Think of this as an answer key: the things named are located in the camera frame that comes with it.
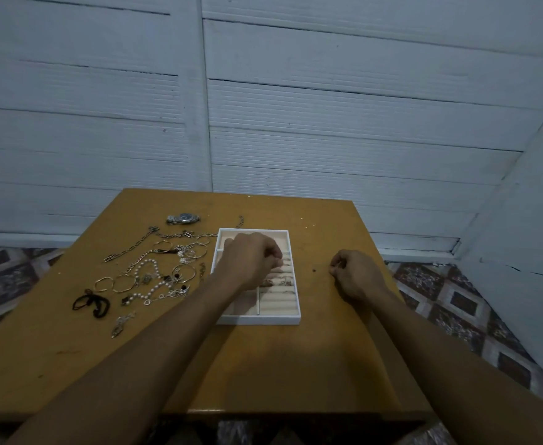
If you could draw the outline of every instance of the white jewelry box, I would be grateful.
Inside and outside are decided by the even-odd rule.
[[[284,265],[268,274],[263,282],[264,286],[240,294],[224,311],[217,324],[299,324],[301,306],[287,230],[220,228],[211,273],[214,273],[216,264],[222,257],[224,241],[234,239],[239,233],[252,232],[260,232],[276,241],[282,251]]]

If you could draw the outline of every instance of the wooden table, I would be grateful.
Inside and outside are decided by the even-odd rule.
[[[193,212],[201,222],[168,226],[167,215]],[[433,419],[380,323],[361,321],[338,295],[327,266],[340,248],[370,254],[388,275],[350,201],[225,193],[125,189],[98,216],[0,325],[0,419],[23,419],[120,347],[180,299],[121,307],[102,320],[72,302],[103,276],[116,276],[156,241],[104,263],[156,225],[171,234],[188,228],[234,227],[290,231],[302,320],[299,326],[216,326],[193,359],[165,413],[374,412],[383,418]],[[213,247],[202,258],[209,273]],[[178,257],[158,257],[160,269]],[[392,290],[398,294],[391,278]],[[192,281],[196,287],[199,279]],[[135,310],[124,332],[111,338],[117,316]]]

